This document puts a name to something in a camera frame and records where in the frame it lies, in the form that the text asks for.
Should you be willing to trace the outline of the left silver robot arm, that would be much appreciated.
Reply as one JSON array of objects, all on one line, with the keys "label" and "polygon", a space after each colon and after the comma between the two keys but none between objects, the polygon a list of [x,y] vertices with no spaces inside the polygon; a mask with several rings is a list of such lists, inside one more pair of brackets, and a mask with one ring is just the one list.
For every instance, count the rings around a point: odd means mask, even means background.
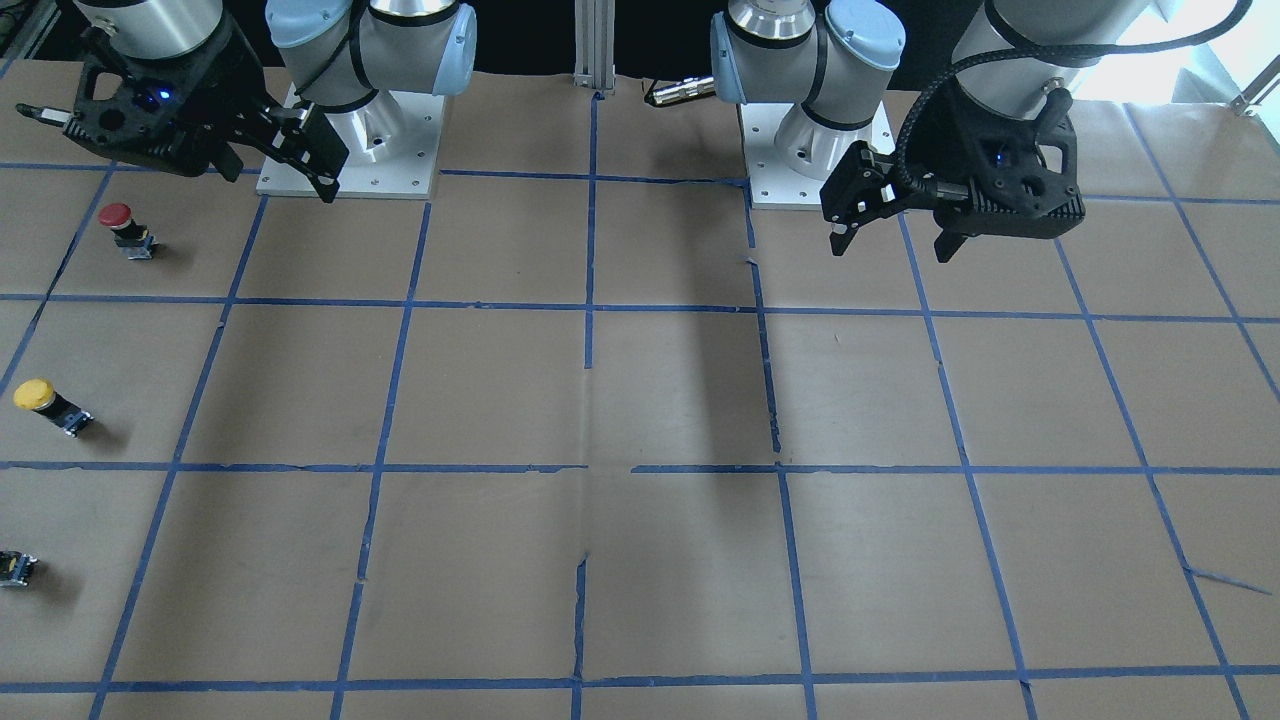
[{"label": "left silver robot arm", "polygon": [[984,1],[948,64],[904,117],[891,152],[869,133],[906,49],[878,1],[731,1],[710,23],[719,99],[790,110],[778,147],[822,183],[829,246],[842,256],[872,222],[931,211],[947,263],[983,234],[1055,240],[1085,218],[1071,82],[1102,56],[1206,44],[1251,9],[1160,42],[1121,45],[1142,1]]}]

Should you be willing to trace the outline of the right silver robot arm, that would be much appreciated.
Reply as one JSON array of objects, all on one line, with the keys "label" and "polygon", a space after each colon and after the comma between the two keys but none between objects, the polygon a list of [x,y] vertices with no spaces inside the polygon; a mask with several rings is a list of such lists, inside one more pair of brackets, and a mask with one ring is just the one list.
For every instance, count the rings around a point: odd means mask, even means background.
[{"label": "right silver robot arm", "polygon": [[227,181],[238,147],[274,196],[426,200],[444,104],[470,85],[477,17],[461,1],[269,1],[291,74],[279,100],[220,1],[79,1],[87,55],[69,111],[36,117],[109,160]]}]

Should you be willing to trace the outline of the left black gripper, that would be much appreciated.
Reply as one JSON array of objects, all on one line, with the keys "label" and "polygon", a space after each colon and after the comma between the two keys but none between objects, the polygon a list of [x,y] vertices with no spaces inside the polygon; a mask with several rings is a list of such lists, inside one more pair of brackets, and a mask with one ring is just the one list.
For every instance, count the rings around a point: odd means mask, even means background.
[{"label": "left black gripper", "polygon": [[[997,117],[973,101],[950,79],[918,117],[909,138],[908,168],[920,176],[966,188],[975,186],[965,205],[940,205],[932,217],[940,234],[933,242],[940,264],[950,263],[969,240],[986,233],[980,215],[998,215],[989,191],[1001,168]],[[841,258],[865,224],[906,210],[936,206],[936,197],[909,186],[895,173],[896,155],[877,152],[867,141],[854,142],[820,188],[820,210],[831,224],[829,247]]]}]

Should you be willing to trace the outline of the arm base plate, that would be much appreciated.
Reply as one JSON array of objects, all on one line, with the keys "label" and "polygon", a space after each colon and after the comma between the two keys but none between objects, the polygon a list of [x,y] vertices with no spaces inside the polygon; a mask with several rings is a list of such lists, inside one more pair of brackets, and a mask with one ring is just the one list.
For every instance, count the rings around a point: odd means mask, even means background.
[{"label": "arm base plate", "polygon": [[895,150],[883,104],[869,124],[854,131],[820,126],[799,104],[745,104],[739,115],[754,208],[819,208],[822,186],[854,142],[865,141],[882,155]]},{"label": "arm base plate", "polygon": [[448,101],[381,91],[364,108],[329,115],[349,150],[337,197],[430,200]]}]

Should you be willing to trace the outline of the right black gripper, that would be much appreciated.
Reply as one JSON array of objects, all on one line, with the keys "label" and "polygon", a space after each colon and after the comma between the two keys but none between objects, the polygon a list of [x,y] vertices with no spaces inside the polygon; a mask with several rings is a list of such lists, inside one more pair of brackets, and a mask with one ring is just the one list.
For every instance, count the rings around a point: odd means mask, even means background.
[{"label": "right black gripper", "polygon": [[323,202],[334,202],[349,150],[314,102],[276,105],[233,15],[220,18],[196,58],[204,74],[186,101],[186,123],[201,163],[238,181],[244,163],[234,146],[255,147],[303,176]]}]

